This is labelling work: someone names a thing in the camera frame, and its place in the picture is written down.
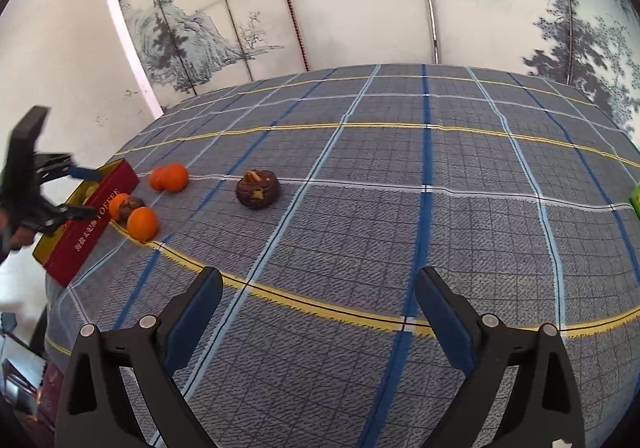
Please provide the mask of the person's left hand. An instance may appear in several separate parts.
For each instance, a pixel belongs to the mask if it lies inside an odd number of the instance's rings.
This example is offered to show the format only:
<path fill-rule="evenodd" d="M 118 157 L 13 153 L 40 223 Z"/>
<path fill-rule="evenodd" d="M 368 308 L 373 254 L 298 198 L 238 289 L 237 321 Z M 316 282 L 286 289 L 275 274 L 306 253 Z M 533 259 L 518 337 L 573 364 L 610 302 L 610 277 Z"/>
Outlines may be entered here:
<path fill-rule="evenodd" d="M 34 243 L 35 231 L 26 227 L 12 228 L 9 215 L 4 208 L 0 209 L 1 260 L 5 260 L 12 252 Z"/>

